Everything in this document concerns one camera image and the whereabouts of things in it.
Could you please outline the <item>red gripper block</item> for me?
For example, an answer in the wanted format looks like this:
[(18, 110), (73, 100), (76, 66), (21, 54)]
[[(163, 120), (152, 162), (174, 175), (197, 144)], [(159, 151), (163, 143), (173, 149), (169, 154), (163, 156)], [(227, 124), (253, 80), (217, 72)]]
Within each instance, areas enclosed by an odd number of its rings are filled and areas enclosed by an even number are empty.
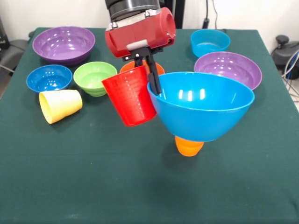
[(117, 58), (131, 55), (135, 67), (146, 60), (151, 90), (159, 95), (161, 86), (152, 49), (174, 44), (176, 25), (171, 11), (166, 7), (112, 7), (109, 12), (111, 22), (105, 30), (108, 48)]

